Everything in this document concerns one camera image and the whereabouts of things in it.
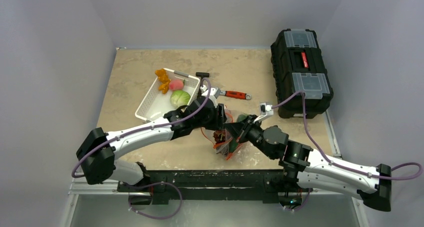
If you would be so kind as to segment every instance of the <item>plastic bag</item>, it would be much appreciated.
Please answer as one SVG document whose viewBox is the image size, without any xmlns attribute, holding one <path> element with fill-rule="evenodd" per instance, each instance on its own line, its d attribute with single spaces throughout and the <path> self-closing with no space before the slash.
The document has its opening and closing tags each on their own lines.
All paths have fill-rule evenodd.
<svg viewBox="0 0 424 227">
<path fill-rule="evenodd" d="M 225 123 L 234 123 L 244 120 L 247 114 L 240 111 L 230 111 L 225 109 L 226 122 Z M 236 140 L 230 135 L 226 130 L 207 130 L 201 128 L 201 133 L 203 136 L 208 139 L 213 144 L 216 154 L 222 154 L 226 160 L 231 159 L 231 157 L 237 153 L 246 143 L 237 143 Z"/>
</svg>

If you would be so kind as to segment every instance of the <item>red label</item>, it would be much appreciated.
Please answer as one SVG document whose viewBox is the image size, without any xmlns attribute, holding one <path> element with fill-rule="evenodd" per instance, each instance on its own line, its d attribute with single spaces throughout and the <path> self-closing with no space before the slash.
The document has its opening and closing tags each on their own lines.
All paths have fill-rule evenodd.
<svg viewBox="0 0 424 227">
<path fill-rule="evenodd" d="M 301 54 L 302 54 L 302 59 L 303 59 L 303 65 L 305 66 L 306 69 L 308 69 L 309 65 L 308 65 L 308 60 L 306 59 L 306 54 L 305 54 L 305 52 L 302 52 Z"/>
</svg>

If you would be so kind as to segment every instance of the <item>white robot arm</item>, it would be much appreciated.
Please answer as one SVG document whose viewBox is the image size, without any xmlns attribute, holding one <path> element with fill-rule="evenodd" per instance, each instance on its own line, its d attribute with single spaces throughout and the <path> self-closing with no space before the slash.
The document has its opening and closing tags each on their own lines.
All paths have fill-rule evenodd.
<svg viewBox="0 0 424 227">
<path fill-rule="evenodd" d="M 147 171 L 142 163 L 129 163 L 119 158 L 153 143 L 171 141 L 189 135 L 195 128 L 226 129 L 239 143 L 249 141 L 268 158 L 279 160 L 278 165 L 284 169 L 275 170 L 281 173 L 276 175 L 277 179 L 270 178 L 265 181 L 263 184 L 265 191 L 269 191 L 266 189 L 266 185 L 272 186 L 274 192 L 317 188 L 364 200 L 364 204 L 376 210 L 390 211 L 391 181 L 375 177 L 380 175 L 390 177 L 389 166 L 384 164 L 380 164 L 378 167 L 363 166 L 331 156 L 327 156 L 330 160 L 328 162 L 318 150 L 289 140 L 288 134 L 282 132 L 277 126 L 262 129 L 262 121 L 273 115 L 269 103 L 260 104 L 259 116 L 248 115 L 242 122 L 225 123 L 224 106 L 216 102 L 219 92 L 218 88 L 212 88 L 203 109 L 185 121 L 178 122 L 199 107 L 200 103 L 205 100 L 206 93 L 187 106 L 185 111 L 181 109 L 170 111 L 153 122 L 107 133 L 104 133 L 101 128 L 92 130 L 76 153 L 79 160 L 102 142 L 115 141 L 106 144 L 82 162 L 81 167 L 87 182 L 99 184 L 110 179 L 131 186 L 150 184 L 151 172 Z M 368 173 L 368 176 L 336 167 L 334 164 Z M 264 179 L 271 176 L 268 172 L 260 173 L 260 175 L 264 175 Z M 223 186 L 232 184 L 222 177 L 217 178 L 215 183 L 219 181 L 227 183 L 218 184 L 216 188 L 225 189 Z"/>
</svg>

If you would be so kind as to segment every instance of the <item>metal base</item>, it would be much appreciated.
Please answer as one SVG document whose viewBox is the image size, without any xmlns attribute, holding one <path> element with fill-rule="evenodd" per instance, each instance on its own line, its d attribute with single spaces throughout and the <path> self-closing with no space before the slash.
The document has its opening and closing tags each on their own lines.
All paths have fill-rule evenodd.
<svg viewBox="0 0 424 227">
<path fill-rule="evenodd" d="M 184 200 L 262 201 L 264 204 L 285 205 L 287 198 L 279 193 L 299 191 L 296 183 L 284 180 L 282 169 L 150 170 L 148 173 L 152 183 L 168 182 L 178 187 Z M 117 191 L 132 193 L 141 190 L 119 183 Z M 174 188 L 168 185 L 155 186 L 153 194 L 153 205 L 166 205 L 169 200 L 180 199 Z"/>
</svg>

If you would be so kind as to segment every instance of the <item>white wall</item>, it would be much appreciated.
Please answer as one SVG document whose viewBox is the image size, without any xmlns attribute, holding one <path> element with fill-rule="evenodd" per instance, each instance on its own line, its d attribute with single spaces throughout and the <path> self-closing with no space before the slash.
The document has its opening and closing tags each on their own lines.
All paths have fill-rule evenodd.
<svg viewBox="0 0 424 227">
<path fill-rule="evenodd" d="M 345 159 L 424 163 L 423 10 L 423 0 L 342 0 L 322 35 L 334 88 L 330 113 Z M 371 226 L 422 226 L 423 187 L 423 177 L 394 182 L 392 212 L 369 210 Z"/>
<path fill-rule="evenodd" d="M 58 226 L 114 54 L 90 0 L 0 0 L 0 226 Z"/>
<path fill-rule="evenodd" d="M 129 48 L 269 48 L 287 27 L 322 34 L 341 0 L 92 0 Z"/>
</svg>

